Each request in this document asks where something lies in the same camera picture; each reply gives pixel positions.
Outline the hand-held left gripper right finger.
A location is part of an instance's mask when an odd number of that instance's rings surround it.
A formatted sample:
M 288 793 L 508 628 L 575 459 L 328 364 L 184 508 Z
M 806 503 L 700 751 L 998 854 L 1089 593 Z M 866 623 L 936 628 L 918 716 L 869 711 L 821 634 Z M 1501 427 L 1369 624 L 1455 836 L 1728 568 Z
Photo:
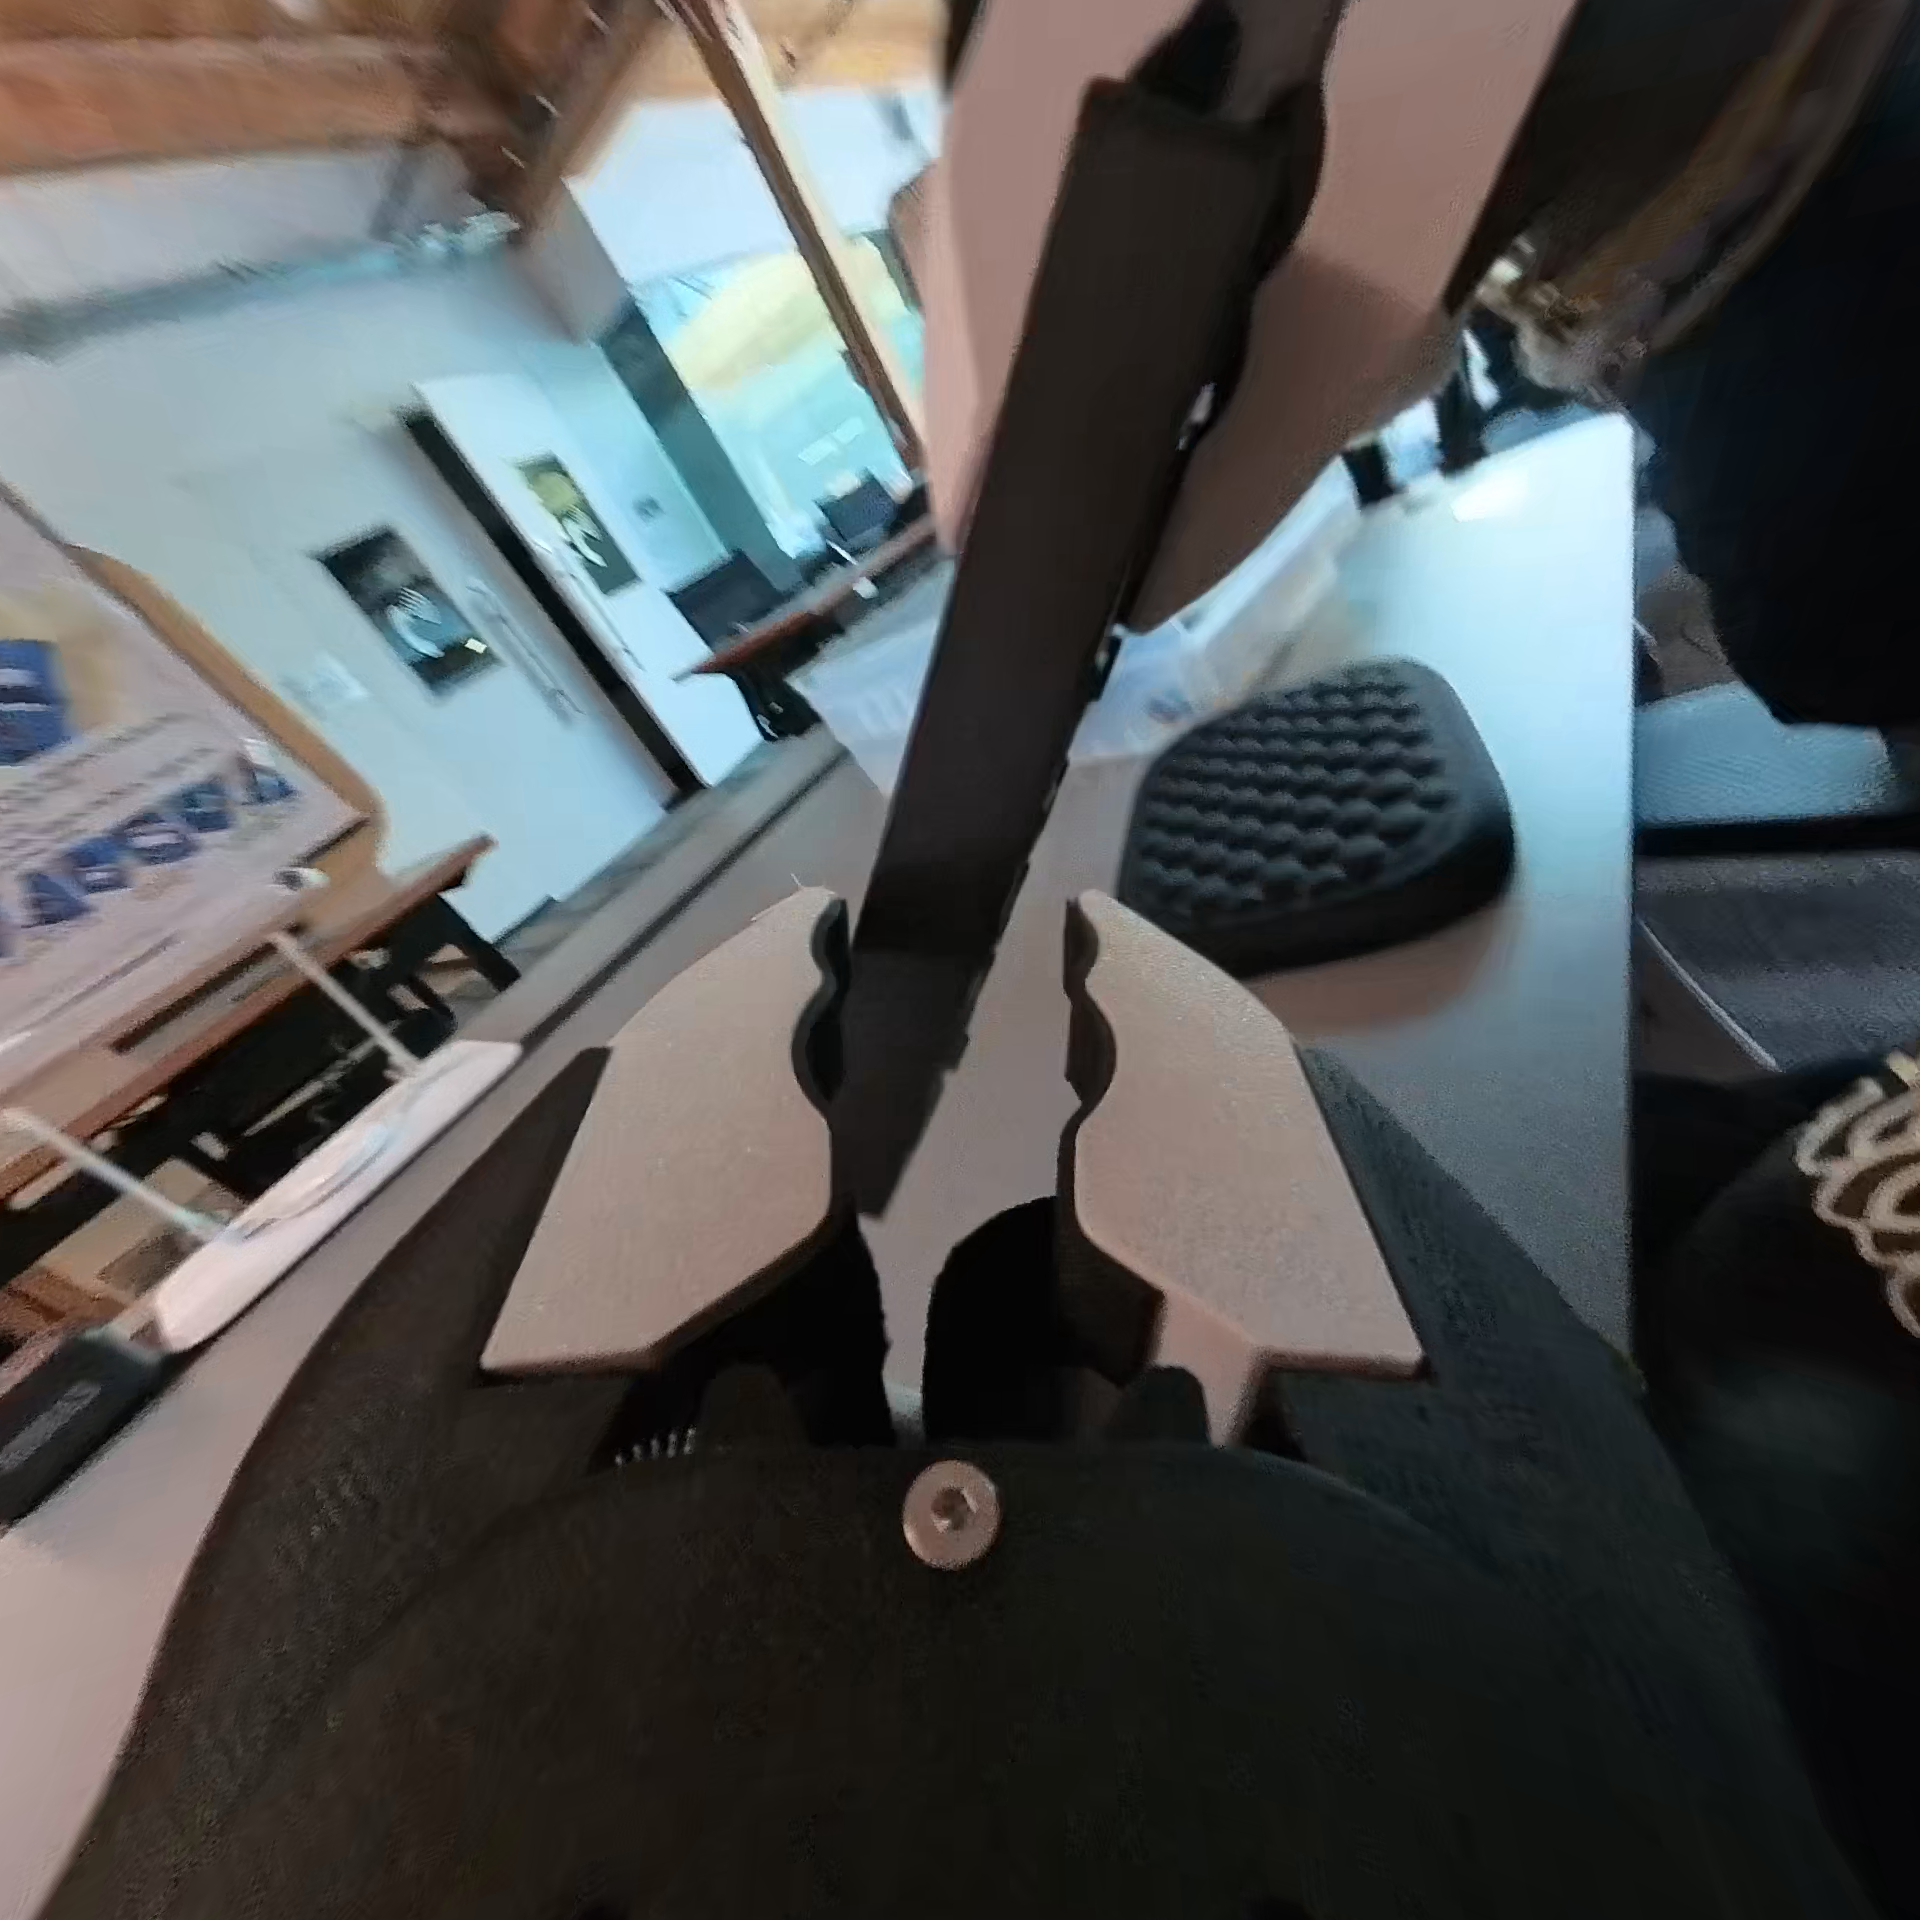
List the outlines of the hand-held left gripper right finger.
M 1100 891 L 1065 924 L 1068 1243 L 1142 1287 L 1142 1363 L 1409 1382 L 1424 1344 L 1285 1025 Z

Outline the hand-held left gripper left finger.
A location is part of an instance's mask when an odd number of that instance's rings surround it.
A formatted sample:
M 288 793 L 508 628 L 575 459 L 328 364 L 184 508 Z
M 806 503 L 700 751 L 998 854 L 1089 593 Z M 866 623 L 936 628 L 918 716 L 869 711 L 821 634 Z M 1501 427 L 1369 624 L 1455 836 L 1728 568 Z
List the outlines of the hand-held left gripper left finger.
M 485 1374 L 656 1374 L 826 1239 L 846 970 L 846 900 L 801 888 L 615 1031 Z

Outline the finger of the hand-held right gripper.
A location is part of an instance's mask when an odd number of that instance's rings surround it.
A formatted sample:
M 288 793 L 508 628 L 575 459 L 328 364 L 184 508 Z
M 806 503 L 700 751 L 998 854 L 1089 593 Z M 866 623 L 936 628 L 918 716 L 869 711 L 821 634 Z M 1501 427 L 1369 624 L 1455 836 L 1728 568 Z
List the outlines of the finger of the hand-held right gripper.
M 911 195 L 922 316 L 922 474 L 965 542 L 1026 300 L 1089 83 L 1125 81 L 1188 2 L 948 4 L 942 147 Z
M 1343 4 L 1324 63 L 1308 218 L 1257 289 L 1125 624 L 1159 627 L 1237 569 L 1454 340 L 1445 296 L 1574 7 Z

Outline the plain black usb hub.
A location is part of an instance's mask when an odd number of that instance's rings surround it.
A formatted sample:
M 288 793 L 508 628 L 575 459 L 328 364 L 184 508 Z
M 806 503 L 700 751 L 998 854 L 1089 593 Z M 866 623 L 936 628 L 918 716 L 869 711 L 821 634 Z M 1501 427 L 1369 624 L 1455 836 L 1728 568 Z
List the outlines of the plain black usb hub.
M 1088 90 L 852 928 L 832 1168 L 866 1219 L 890 1208 L 965 1057 L 1193 412 L 1302 227 L 1324 152 L 1319 81 L 1245 124 L 1136 83 Z

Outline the clear plastic storage box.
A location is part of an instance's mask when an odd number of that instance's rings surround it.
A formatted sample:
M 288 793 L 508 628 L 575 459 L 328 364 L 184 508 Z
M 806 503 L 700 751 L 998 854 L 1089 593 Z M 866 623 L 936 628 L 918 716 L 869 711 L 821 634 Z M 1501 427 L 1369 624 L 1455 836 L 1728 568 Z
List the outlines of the clear plastic storage box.
M 1336 583 L 1360 530 L 1343 465 L 1199 601 L 1125 634 L 1103 688 L 1072 737 L 1070 763 L 1133 761 L 1248 700 Z M 880 793 L 890 793 L 928 675 L 942 598 L 876 615 L 798 672 L 801 700 Z

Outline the instruction poster on stand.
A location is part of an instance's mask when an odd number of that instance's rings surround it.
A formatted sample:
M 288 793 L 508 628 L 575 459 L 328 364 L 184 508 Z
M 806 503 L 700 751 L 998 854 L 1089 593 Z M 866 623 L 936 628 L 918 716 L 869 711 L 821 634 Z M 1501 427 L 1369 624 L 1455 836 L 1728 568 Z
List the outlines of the instruction poster on stand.
M 161 1283 L 100 1327 L 124 1350 L 175 1361 L 210 1344 L 492 1095 L 520 1060 L 520 1046 L 509 1040 L 448 1040 L 423 1059 L 414 1057 L 330 980 L 292 932 L 273 928 L 269 942 L 308 988 L 372 1040 L 391 1079 L 334 1138 L 238 1214 L 217 1219 L 184 1208 L 34 1112 L 5 1107 L 7 1135 L 47 1147 L 63 1167 L 194 1241 L 194 1250 Z

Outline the black honeycomb cushion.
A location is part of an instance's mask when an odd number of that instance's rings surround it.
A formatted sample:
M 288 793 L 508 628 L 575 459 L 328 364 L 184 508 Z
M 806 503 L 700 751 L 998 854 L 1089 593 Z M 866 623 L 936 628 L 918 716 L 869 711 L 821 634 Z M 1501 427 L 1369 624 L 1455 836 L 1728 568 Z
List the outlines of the black honeycomb cushion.
M 1450 684 L 1384 659 L 1273 688 L 1142 774 L 1116 898 L 1237 979 L 1414 945 L 1500 900 L 1518 836 Z

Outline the black office chair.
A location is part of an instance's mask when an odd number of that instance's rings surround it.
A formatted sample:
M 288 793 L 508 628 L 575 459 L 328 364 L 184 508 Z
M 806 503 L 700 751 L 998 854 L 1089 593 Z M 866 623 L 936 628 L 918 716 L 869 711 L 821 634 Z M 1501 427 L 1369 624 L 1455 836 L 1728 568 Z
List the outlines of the black office chair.
M 741 551 L 729 551 L 665 598 L 712 652 L 753 632 L 784 607 L 784 593 Z

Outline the wooden backboard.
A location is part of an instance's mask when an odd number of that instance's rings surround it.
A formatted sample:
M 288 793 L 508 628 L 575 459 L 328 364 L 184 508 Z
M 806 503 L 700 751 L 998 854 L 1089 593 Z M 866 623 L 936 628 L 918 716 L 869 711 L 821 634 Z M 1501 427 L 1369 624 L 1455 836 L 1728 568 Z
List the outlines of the wooden backboard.
M 255 680 L 190 610 L 170 600 L 153 578 L 134 568 L 88 551 L 80 545 L 56 547 L 103 590 L 117 598 L 153 634 L 182 659 L 231 706 L 241 711 L 271 745 L 288 753 L 308 775 L 319 779 L 354 817 L 354 827 L 341 833 L 311 857 L 334 890 L 359 883 L 377 868 L 386 830 L 383 806 L 367 779 L 328 748 L 302 713 Z

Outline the person's dark printed sweatshirt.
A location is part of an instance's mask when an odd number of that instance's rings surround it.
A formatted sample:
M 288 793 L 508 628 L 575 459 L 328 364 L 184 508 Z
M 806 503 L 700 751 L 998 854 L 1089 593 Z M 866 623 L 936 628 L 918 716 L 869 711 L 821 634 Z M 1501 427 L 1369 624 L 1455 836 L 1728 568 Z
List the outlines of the person's dark printed sweatshirt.
M 1914 1046 L 1639 1079 L 1648 1414 L 1757 1623 L 1822 1812 L 1917 1916 Z

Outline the grey mesh office chair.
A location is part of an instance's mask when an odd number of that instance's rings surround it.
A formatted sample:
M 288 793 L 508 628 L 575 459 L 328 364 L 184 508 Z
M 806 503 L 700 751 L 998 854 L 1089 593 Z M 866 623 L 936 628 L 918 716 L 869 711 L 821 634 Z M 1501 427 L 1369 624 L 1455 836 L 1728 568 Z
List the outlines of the grey mesh office chair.
M 1743 688 L 1641 706 L 1639 1060 L 1732 1082 L 1917 1027 L 1914 738 L 1785 728 Z

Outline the dark grey power station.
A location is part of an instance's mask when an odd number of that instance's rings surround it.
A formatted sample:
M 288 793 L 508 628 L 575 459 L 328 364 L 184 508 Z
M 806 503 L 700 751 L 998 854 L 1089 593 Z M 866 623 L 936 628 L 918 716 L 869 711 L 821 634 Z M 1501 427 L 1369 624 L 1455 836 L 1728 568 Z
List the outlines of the dark grey power station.
M 140 1335 L 85 1328 L 7 1371 L 1 1529 L 22 1523 L 161 1391 L 169 1361 Z

